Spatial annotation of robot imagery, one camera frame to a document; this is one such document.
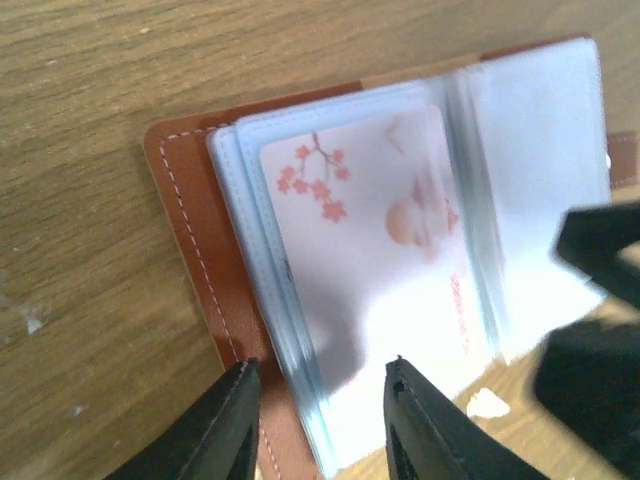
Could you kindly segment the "brown leather card holder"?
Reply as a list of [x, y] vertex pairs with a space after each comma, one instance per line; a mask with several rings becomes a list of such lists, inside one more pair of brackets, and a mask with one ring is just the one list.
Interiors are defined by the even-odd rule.
[[[386, 365], [369, 393], [335, 398], [327, 391], [260, 151], [421, 104], [443, 113], [490, 353], [474, 383], [494, 360], [526, 355], [605, 297], [555, 254], [568, 210], [609, 206], [614, 190], [639, 182], [638, 133], [605, 127], [593, 39], [470, 55], [168, 120], [145, 135], [149, 166], [226, 371], [258, 362], [255, 473], [267, 479], [331, 478], [386, 448]], [[437, 389], [451, 401], [465, 390], [450, 396]]]

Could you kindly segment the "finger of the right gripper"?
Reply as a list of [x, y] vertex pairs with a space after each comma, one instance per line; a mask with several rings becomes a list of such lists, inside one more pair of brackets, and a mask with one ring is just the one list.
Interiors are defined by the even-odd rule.
[[578, 321], [551, 331], [537, 402], [622, 475], [639, 473], [639, 324]]
[[599, 287], [629, 304], [639, 303], [639, 267], [620, 252], [639, 241], [639, 203], [572, 209], [564, 217], [555, 252]]

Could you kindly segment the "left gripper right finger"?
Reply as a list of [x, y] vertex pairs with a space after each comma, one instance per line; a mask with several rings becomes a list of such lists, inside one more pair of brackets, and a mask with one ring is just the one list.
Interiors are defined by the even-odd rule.
[[546, 477], [486, 434], [402, 357], [386, 364], [384, 421], [392, 479]]

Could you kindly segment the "white card with brown print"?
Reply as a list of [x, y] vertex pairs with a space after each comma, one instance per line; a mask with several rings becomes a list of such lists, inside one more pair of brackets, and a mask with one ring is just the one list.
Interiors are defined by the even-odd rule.
[[321, 379], [369, 393], [404, 357], [450, 396], [490, 353], [442, 111], [421, 104], [259, 154]]

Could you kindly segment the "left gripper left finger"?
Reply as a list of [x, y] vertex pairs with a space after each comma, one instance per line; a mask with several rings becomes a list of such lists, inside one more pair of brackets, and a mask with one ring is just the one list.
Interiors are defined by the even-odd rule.
[[259, 445], [258, 362], [226, 371], [110, 479], [253, 479]]

